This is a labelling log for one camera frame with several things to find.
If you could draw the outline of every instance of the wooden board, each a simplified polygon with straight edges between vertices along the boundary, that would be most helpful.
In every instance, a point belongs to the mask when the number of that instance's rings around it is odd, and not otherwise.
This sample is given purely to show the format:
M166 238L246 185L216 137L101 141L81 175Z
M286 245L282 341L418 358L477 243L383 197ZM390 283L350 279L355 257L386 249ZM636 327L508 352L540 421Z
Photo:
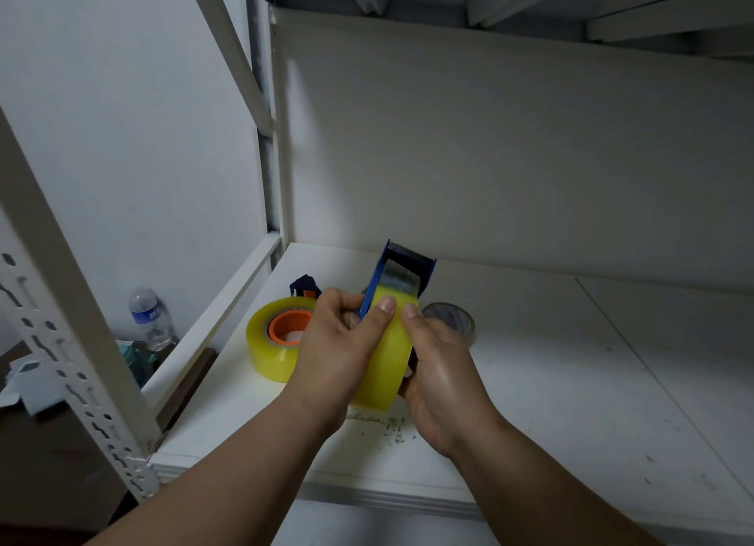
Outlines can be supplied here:
M579 281L754 493L754 298L597 278Z
M303 274L321 288L358 291L376 259L291 244L242 321ZM644 523L754 534L749 497L574 278L439 261L422 296L433 301L461 305L476 320L471 351L503 414L610 503ZM165 480L179 475L280 389L255 373L241 325L152 464ZM349 417L316 457L303 496L478 515L402 400L384 416L354 409Z

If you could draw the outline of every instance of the white wall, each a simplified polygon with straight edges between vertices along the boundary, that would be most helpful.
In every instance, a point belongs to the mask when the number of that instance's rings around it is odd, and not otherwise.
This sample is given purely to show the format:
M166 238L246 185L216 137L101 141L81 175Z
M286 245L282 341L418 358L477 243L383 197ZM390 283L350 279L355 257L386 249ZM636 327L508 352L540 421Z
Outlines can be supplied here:
M0 28L0 104L113 332L136 335L144 283L185 333L266 233L256 128L195 0L0 0Z
M278 19L294 240L754 291L754 66Z

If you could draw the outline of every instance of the right hand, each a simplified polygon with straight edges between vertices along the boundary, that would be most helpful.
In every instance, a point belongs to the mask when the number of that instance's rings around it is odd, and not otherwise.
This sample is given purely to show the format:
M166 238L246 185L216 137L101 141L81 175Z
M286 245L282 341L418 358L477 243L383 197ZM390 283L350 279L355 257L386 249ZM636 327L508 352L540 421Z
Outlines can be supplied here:
M398 393L406 400L419 434L440 455L453 459L475 429L503 418L457 331L424 318L414 304L403 306L401 320L418 362Z

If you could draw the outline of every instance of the white shelf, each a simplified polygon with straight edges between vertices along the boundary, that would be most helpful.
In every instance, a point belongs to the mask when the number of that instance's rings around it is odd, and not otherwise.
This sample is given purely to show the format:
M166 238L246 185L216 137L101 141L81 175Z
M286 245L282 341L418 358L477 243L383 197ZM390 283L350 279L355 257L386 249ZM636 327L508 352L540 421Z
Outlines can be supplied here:
M263 304L304 274L358 291L377 255L291 244L151 464L172 480L266 406L244 339ZM423 303L476 320L471 351L495 405L574 475L638 522L754 535L754 503L574 278L439 261ZM302 496L453 516L476 505L418 436L402 400L381 422L349 419L327 441ZM395 419L404 443L386 421Z
M754 493L754 298L579 278Z

